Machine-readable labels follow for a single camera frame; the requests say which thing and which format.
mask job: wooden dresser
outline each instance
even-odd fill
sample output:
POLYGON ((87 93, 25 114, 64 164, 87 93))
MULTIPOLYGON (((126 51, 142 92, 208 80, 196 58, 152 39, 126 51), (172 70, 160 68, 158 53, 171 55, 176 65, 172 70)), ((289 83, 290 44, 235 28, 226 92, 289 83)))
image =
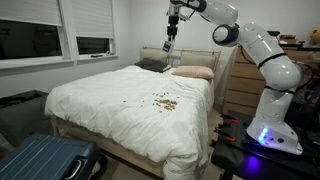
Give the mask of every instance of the wooden dresser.
MULTIPOLYGON (((245 57, 253 62, 245 50, 245 57)), ((289 58, 304 61, 308 56, 307 51, 284 49, 289 58)), ((223 101, 222 113, 228 110, 255 115, 260 96, 265 86, 265 80, 255 64, 249 64, 241 54, 241 48, 237 47, 233 52, 233 62, 227 90, 223 101)))

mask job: suitcase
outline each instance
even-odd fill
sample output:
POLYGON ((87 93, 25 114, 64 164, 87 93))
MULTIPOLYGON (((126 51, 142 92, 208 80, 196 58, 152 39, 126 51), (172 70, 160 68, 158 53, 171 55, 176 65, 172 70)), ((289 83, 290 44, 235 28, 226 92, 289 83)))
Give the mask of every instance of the suitcase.
POLYGON ((0 162, 0 179, 85 180, 99 154, 93 142, 33 134, 0 162))

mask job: gray pillow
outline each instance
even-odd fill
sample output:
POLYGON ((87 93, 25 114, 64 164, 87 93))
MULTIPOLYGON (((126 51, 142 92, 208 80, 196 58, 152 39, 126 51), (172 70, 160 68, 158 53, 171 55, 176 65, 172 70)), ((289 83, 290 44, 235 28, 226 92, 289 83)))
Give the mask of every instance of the gray pillow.
POLYGON ((144 58, 142 61, 135 63, 134 65, 141 67, 142 69, 146 69, 153 72, 163 73, 168 67, 167 63, 162 63, 159 61, 155 61, 153 59, 144 58))
POLYGON ((143 59, 152 59, 154 61, 159 61, 162 63, 167 63, 168 54, 162 50, 158 49, 140 49, 140 60, 143 59))

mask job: bed sheet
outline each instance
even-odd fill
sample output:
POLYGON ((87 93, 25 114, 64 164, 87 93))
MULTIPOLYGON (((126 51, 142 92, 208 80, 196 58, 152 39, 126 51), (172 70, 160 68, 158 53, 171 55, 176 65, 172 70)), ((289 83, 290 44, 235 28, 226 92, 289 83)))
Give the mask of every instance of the bed sheet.
POLYGON ((166 179, 197 179, 196 170, 208 159, 207 114, 214 88, 207 80, 171 72, 129 66, 67 83, 49 94, 45 113, 155 162, 165 160, 166 179))

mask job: floor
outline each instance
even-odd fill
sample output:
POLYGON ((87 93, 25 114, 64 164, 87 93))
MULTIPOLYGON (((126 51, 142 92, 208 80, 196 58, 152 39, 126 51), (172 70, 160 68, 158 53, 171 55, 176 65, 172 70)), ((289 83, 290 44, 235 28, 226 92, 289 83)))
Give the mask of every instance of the floor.
MULTIPOLYGON (((213 132, 214 127, 216 127, 221 121, 220 114, 215 110, 212 109, 209 119, 208 119, 208 127, 209 127, 209 139, 215 139, 217 138, 216 134, 213 132)), ((4 143, 0 146, 0 158, 4 154, 6 154, 6 151, 12 151, 13 148, 7 144, 4 143)), ((220 174, 223 173, 223 170, 214 166, 210 162, 207 165, 207 169, 205 171, 205 174, 203 176, 203 180, 219 180, 220 174)), ((122 164, 116 160, 113 160, 111 158, 108 159, 108 166, 107 170, 103 174, 102 178, 103 180, 152 180, 151 177, 125 165, 122 164)), ((240 180, 241 178, 238 178, 234 176, 234 180, 240 180)))

